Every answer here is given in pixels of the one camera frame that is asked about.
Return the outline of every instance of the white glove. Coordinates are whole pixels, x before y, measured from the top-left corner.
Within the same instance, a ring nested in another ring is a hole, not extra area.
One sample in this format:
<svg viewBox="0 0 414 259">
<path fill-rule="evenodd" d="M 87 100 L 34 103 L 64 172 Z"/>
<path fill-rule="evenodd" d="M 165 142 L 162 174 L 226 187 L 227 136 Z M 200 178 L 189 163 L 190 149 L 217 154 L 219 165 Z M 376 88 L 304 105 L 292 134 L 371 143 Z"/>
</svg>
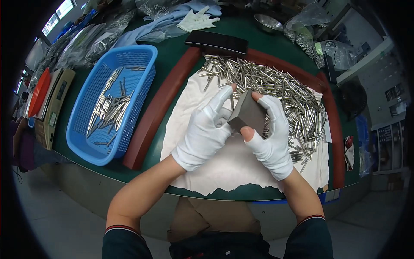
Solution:
<svg viewBox="0 0 414 259">
<path fill-rule="evenodd" d="M 194 171 L 212 158 L 233 132 L 227 123 L 231 111 L 223 108 L 232 93 L 231 86 L 223 87 L 203 109 L 191 114 L 184 139 L 171 152 L 185 170 Z"/>
<path fill-rule="evenodd" d="M 179 24 L 177 24 L 177 27 L 183 29 L 186 32 L 191 32 L 192 30 L 214 28 L 215 26 L 213 25 L 213 22 L 219 21 L 220 18 L 217 17 L 210 19 L 209 15 L 205 15 L 204 13 L 209 8 L 209 6 L 206 6 L 196 14 L 194 14 L 193 10 L 191 9 L 184 17 L 184 19 Z"/>
<path fill-rule="evenodd" d="M 262 96 L 256 92 L 253 92 L 252 96 L 267 109 L 267 114 L 270 117 L 269 138 L 263 140 L 252 128 L 243 127 L 241 133 L 244 143 L 253 150 L 253 154 L 269 169 L 273 177 L 281 181 L 288 177 L 293 170 L 293 162 L 287 152 L 288 121 L 279 99 L 268 95 Z"/>
</svg>

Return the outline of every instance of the beige device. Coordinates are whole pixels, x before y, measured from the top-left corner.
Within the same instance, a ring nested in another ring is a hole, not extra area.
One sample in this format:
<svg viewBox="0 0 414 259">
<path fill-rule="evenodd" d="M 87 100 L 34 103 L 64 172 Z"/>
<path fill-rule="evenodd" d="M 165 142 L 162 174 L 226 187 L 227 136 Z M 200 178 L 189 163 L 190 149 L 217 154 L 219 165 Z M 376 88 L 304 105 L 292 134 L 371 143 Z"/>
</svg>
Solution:
<svg viewBox="0 0 414 259">
<path fill-rule="evenodd" d="M 34 116 L 37 141 L 47 149 L 52 149 L 56 121 L 67 90 L 75 76 L 71 69 L 58 69 L 51 74 L 51 84 L 39 113 Z"/>
</svg>

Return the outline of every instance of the blue plastic basket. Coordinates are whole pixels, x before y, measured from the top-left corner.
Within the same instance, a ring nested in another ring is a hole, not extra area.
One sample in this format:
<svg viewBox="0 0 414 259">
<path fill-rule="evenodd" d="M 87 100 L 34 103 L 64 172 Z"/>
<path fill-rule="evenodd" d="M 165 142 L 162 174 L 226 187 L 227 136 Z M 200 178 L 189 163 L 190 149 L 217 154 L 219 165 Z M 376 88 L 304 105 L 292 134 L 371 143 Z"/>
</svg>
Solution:
<svg viewBox="0 0 414 259">
<path fill-rule="evenodd" d="M 67 145 L 75 154 L 98 166 L 106 165 L 113 158 L 125 154 L 142 104 L 155 76 L 154 61 L 157 54 L 157 48 L 152 45 L 135 45 L 111 49 L 99 59 L 79 92 L 67 125 Z M 89 120 L 98 97 L 115 69 L 134 65 L 147 68 L 145 71 L 122 69 L 111 89 L 106 91 L 113 96 L 120 96 L 119 82 L 123 81 L 124 77 L 127 94 L 134 91 L 118 133 L 109 146 L 95 145 L 95 142 L 109 142 L 116 134 L 114 128 L 109 134 L 108 128 L 103 128 L 96 129 L 86 138 Z"/>
</svg>

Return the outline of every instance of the orange lid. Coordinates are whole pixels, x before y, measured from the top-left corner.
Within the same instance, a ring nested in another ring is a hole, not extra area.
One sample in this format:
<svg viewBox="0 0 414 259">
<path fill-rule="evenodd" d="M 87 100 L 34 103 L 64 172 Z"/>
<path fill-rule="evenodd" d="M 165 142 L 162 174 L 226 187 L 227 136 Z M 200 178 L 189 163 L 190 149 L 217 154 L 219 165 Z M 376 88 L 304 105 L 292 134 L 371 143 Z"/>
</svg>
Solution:
<svg viewBox="0 0 414 259">
<path fill-rule="evenodd" d="M 46 93 L 49 90 L 51 84 L 51 74 L 49 68 L 46 68 L 37 82 L 36 88 L 34 89 L 33 96 L 30 101 L 28 117 L 36 115 L 42 107 Z"/>
</svg>

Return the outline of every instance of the stainless steel bowl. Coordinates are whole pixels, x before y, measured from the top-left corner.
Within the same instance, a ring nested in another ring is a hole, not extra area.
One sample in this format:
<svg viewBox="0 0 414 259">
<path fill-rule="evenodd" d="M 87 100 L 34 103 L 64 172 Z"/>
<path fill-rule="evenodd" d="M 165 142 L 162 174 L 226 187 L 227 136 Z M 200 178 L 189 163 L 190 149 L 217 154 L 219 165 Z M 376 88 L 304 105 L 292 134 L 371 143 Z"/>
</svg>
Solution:
<svg viewBox="0 0 414 259">
<path fill-rule="evenodd" d="M 267 15 L 255 14 L 257 26 L 268 33 L 275 34 L 277 31 L 283 31 L 283 25 L 276 19 L 273 19 Z"/>
</svg>

